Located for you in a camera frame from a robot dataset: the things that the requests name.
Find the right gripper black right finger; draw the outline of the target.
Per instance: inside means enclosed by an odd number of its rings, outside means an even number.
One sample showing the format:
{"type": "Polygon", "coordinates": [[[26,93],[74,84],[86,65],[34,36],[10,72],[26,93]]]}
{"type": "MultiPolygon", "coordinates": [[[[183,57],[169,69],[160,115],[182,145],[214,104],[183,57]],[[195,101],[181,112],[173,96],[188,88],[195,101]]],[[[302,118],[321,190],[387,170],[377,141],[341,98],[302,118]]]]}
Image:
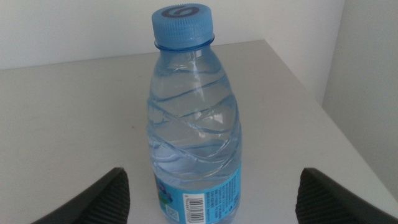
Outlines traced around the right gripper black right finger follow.
{"type": "Polygon", "coordinates": [[[295,213],[300,224],[397,224],[396,217],[309,167],[300,175],[295,213]]]}

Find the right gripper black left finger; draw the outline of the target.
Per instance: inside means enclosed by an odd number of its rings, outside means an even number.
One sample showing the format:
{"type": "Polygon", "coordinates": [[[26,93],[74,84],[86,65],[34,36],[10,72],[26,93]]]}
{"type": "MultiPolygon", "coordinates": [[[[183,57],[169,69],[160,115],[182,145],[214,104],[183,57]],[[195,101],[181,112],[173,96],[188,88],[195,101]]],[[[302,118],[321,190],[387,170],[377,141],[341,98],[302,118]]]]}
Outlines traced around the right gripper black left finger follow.
{"type": "Polygon", "coordinates": [[[115,167],[70,201],[34,224],[126,224],[130,211],[127,172],[115,167]]]}

